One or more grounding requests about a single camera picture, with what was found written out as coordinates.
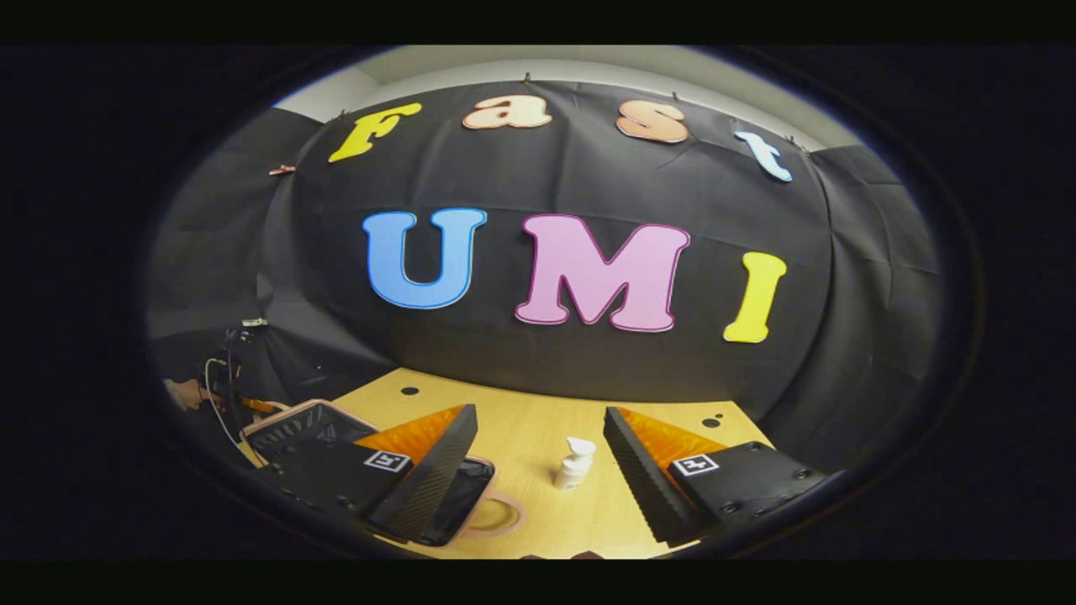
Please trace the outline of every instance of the letter m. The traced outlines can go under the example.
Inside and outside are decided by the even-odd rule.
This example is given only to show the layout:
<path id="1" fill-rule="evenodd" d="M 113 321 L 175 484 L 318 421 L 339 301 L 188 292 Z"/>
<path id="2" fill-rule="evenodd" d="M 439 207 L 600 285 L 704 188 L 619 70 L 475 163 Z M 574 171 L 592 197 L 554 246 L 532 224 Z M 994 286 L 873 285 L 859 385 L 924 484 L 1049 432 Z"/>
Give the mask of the letter m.
<path id="1" fill-rule="evenodd" d="M 609 315 L 612 325 L 633 332 L 665 332 L 676 320 L 669 314 L 672 279 L 680 251 L 691 237 L 666 225 L 643 225 L 606 262 L 586 224 L 578 216 L 539 214 L 523 222 L 535 238 L 530 297 L 515 308 L 527 323 L 560 324 L 568 319 L 561 306 L 563 283 L 583 323 L 596 323 L 621 290 L 624 306 Z"/>

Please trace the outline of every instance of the blue letter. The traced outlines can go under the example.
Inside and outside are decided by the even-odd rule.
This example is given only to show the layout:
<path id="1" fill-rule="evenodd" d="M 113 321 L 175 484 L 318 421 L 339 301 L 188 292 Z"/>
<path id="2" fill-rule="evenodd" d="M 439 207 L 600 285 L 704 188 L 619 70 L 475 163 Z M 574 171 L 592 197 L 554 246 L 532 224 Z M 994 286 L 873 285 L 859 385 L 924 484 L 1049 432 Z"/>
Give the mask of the blue letter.
<path id="1" fill-rule="evenodd" d="M 407 230 L 415 224 L 414 214 L 382 212 L 363 221 L 363 230 L 370 235 L 370 285 L 393 305 L 439 309 L 463 298 L 470 287 L 475 229 L 485 223 L 485 212 L 447 208 L 435 212 L 429 222 L 441 229 L 441 276 L 430 283 L 415 283 L 404 270 L 404 244 Z"/>
<path id="2" fill-rule="evenodd" d="M 792 172 L 789 172 L 777 164 L 776 157 L 780 156 L 781 152 L 777 151 L 776 147 L 766 144 L 766 141 L 763 141 L 762 137 L 755 135 L 754 132 L 745 132 L 744 130 L 740 130 L 736 132 L 736 138 L 741 141 L 747 141 L 748 146 L 751 147 L 751 153 L 754 154 L 754 158 L 759 160 L 759 164 L 763 168 L 766 169 L 766 172 L 769 172 L 774 177 L 785 182 L 792 180 Z"/>

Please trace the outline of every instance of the orange letter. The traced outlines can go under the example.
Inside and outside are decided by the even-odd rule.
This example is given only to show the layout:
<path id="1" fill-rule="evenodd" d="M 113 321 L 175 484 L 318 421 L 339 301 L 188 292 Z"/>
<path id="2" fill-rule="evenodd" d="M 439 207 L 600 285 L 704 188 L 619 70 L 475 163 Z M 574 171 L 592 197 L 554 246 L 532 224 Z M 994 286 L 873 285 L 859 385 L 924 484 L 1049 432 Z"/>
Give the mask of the orange letter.
<path id="1" fill-rule="evenodd" d="M 464 126 L 482 128 L 535 128 L 549 124 L 553 117 L 546 113 L 546 99 L 529 95 L 496 97 L 475 103 L 479 111 L 464 118 Z"/>
<path id="2" fill-rule="evenodd" d="M 380 139 L 399 124 L 401 115 L 414 115 L 420 110 L 422 110 L 421 104 L 411 103 L 359 117 L 355 121 L 355 129 L 351 131 L 348 139 L 340 145 L 340 149 L 329 156 L 329 161 L 346 159 L 370 151 L 373 147 L 373 143 L 370 142 L 370 135 Z"/>
<path id="3" fill-rule="evenodd" d="M 620 113 L 624 117 L 617 118 L 617 128 L 628 137 L 663 143 L 679 143 L 688 138 L 688 129 L 678 122 L 683 119 L 683 113 L 672 105 L 627 101 L 620 105 Z"/>

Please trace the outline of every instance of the person's hand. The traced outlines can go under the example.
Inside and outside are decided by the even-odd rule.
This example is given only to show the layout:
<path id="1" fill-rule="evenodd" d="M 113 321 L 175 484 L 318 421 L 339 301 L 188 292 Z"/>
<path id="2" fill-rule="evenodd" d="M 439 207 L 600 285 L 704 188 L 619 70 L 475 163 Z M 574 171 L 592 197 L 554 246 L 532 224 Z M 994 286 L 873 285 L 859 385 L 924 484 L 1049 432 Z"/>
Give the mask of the person's hand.
<path id="1" fill-rule="evenodd" d="M 201 408 L 201 403 L 209 397 L 209 393 L 206 392 L 198 381 L 190 379 L 186 382 L 172 382 L 171 380 L 166 380 L 165 383 L 174 393 L 176 403 L 183 406 L 185 409 L 197 410 Z M 220 407 L 224 399 L 220 395 L 213 393 L 213 403 Z"/>

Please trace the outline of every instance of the yellow letter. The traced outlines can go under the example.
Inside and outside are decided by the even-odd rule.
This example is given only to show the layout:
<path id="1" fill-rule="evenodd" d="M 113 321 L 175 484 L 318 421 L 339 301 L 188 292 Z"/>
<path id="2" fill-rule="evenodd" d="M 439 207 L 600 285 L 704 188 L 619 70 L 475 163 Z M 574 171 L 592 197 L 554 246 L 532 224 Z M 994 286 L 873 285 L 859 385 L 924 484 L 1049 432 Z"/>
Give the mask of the yellow letter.
<path id="1" fill-rule="evenodd" d="M 329 161 L 346 159 L 370 151 L 373 147 L 373 143 L 370 142 L 370 135 L 379 139 L 384 137 L 396 127 L 400 121 L 400 115 L 414 115 L 421 109 L 421 104 L 411 103 L 359 117 L 355 121 L 355 129 L 351 131 L 348 140 L 340 145 L 340 149 L 329 156 Z"/>
<path id="2" fill-rule="evenodd" d="M 744 255 L 747 267 L 747 290 L 736 321 L 725 328 L 725 340 L 730 342 L 762 342 L 769 334 L 766 319 L 774 304 L 777 280 L 788 270 L 784 262 L 777 256 L 762 252 Z"/>
<path id="3" fill-rule="evenodd" d="M 663 143 L 679 143 L 688 138 L 688 129 L 679 122 L 683 113 L 672 105 L 627 101 L 620 105 L 620 113 L 625 117 L 617 118 L 617 128 L 628 137 Z"/>
<path id="4" fill-rule="evenodd" d="M 464 118 L 464 126 L 473 129 L 500 128 L 534 128 L 549 124 L 553 119 L 546 113 L 546 99 L 529 95 L 511 95 L 496 97 L 475 103 L 476 111 Z"/>

